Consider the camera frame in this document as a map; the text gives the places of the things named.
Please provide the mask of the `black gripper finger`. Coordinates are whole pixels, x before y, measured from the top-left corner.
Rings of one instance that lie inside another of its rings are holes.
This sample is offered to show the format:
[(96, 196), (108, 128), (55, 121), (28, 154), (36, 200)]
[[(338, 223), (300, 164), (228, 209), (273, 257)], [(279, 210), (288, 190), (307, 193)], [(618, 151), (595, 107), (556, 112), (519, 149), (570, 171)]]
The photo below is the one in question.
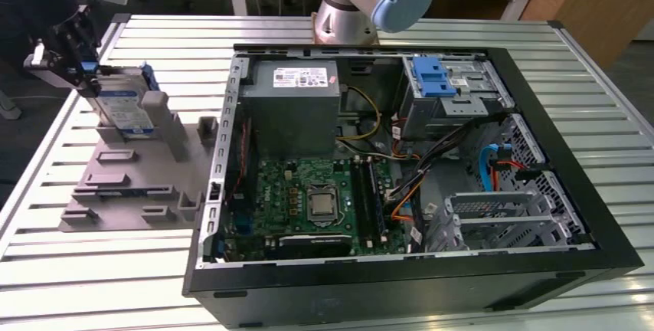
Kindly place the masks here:
[(24, 69), (51, 86), (75, 90), (83, 97), (97, 97), (97, 61), (69, 61), (55, 51), (47, 50), (37, 40), (32, 53), (24, 59)]
[(72, 17), (53, 27), (55, 53), (79, 74), (95, 74), (99, 68), (100, 37), (91, 18), (91, 8), (80, 5)]

